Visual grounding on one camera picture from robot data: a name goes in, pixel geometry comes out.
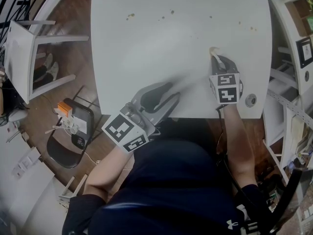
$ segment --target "sneaker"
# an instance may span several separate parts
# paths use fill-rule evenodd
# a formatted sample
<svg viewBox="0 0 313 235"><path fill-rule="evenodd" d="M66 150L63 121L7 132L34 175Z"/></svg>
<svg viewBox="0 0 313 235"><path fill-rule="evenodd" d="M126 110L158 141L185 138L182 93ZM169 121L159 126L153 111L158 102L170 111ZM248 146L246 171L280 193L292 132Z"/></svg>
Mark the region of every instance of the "sneaker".
<svg viewBox="0 0 313 235"><path fill-rule="evenodd" d="M45 63L44 63L44 66L47 68L47 71L46 71L46 72L48 72L48 71L51 69L52 62L53 62L53 56L52 56L52 54L50 53L50 54L47 56L47 59L45 60Z"/></svg>
<svg viewBox="0 0 313 235"><path fill-rule="evenodd" d="M47 73L50 73L53 76L53 81L57 79L58 72L59 72L59 64L57 62L54 62L51 69L47 71Z"/></svg>

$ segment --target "floor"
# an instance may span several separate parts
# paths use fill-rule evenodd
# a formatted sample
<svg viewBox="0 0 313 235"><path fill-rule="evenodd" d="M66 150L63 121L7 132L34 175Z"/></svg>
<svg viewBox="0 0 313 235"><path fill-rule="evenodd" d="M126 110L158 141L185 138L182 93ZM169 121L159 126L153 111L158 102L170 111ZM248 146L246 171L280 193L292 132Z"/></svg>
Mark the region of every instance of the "floor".
<svg viewBox="0 0 313 235"><path fill-rule="evenodd" d="M91 0L62 0L49 17L50 20L55 20L57 23L52 27L44 28L42 34L85 34L90 36L90 3ZM282 32L277 26L279 24L275 23L275 20L273 20L273 24L273 35L277 34L277 38L281 39ZM281 43L273 41L273 49L277 49L278 44ZM85 87L81 95L90 102L97 103L91 41L89 39L87 42L41 46L39 52L42 51L53 53L54 60L60 66L58 77L75 74L76 79L45 93L44 96L39 96L31 100L28 105L29 116L22 122L22 128L30 136L30 144L37 147L41 153L42 160L51 168L63 184L66 185L72 176L75 177L71 185L71 189L75 189L84 174L89 174L94 168L94 162L103 159L112 150L114 147L113 142L105 134L102 134L89 145L87 153L90 158L84 155L77 167L65 169L53 161L47 154L46 144L49 135L45 134L45 131L51 129L52 125L56 124L58 120L51 108L56 107L57 103L66 97L72 98L82 85L85 85ZM277 65L277 60L281 59L274 58L274 66ZM38 60L36 66L41 65L43 61ZM99 117L99 110L96 107L93 110L96 112L97 117ZM208 119L207 122L217 140L221 131L219 122L216 119ZM265 137L263 120L244 120L244 123L255 155L256 173L259 174L269 164L273 163L271 156L262 143L262 139ZM70 139L63 130L60 130L58 133L56 132L56 135L63 144L70 147ZM128 175L131 168L132 162L129 162L117 184L113 187L111 194L114 194L118 190L119 185Z"/></svg>

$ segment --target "orange object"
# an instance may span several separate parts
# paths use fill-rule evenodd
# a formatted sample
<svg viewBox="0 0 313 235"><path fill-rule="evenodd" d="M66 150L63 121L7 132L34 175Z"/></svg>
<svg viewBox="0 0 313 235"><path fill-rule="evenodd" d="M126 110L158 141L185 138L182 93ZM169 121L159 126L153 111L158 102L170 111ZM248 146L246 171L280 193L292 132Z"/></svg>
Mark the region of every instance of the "orange object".
<svg viewBox="0 0 313 235"><path fill-rule="evenodd" d="M73 109L69 105L65 104L63 101L58 103L58 109L65 114L66 117L72 115Z"/></svg>

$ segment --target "black t-shirt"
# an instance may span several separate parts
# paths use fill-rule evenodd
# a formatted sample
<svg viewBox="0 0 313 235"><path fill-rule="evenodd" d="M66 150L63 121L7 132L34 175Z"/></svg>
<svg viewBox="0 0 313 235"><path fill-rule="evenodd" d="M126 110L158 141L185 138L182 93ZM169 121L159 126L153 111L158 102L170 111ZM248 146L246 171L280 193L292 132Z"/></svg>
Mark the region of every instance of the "black t-shirt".
<svg viewBox="0 0 313 235"><path fill-rule="evenodd" d="M71 198L62 234L239 234L248 216L260 224L271 214L257 186L243 188L249 202L229 189L197 144L153 141L135 151L133 169L107 204L91 194Z"/></svg>

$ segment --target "table surface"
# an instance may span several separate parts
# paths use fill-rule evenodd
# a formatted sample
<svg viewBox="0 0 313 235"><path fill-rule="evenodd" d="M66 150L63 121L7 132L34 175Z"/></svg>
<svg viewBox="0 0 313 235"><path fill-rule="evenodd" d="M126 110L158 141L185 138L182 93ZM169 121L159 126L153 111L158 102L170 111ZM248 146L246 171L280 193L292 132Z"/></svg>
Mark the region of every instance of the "table surface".
<svg viewBox="0 0 313 235"><path fill-rule="evenodd" d="M300 59L298 54L298 48L296 41L299 41L305 37L301 37L293 22L293 19L286 7L286 3L293 0L269 0L273 5L276 16L283 28L289 49L291 50L291 58L293 66L295 67L295 73L298 81L299 94L304 94L313 85L313 63L305 66L303 69L300 67ZM305 72L309 71L309 80L305 81Z"/></svg>
<svg viewBox="0 0 313 235"><path fill-rule="evenodd" d="M92 0L91 39L102 114L119 111L145 86L175 80L168 94L182 94L171 117L218 118L211 47L237 65L241 117L262 114L272 55L268 0ZM257 96L252 108L249 94Z"/></svg>
<svg viewBox="0 0 313 235"><path fill-rule="evenodd" d="M29 102L29 73L36 36L14 21L6 40L5 73L21 98Z"/></svg>

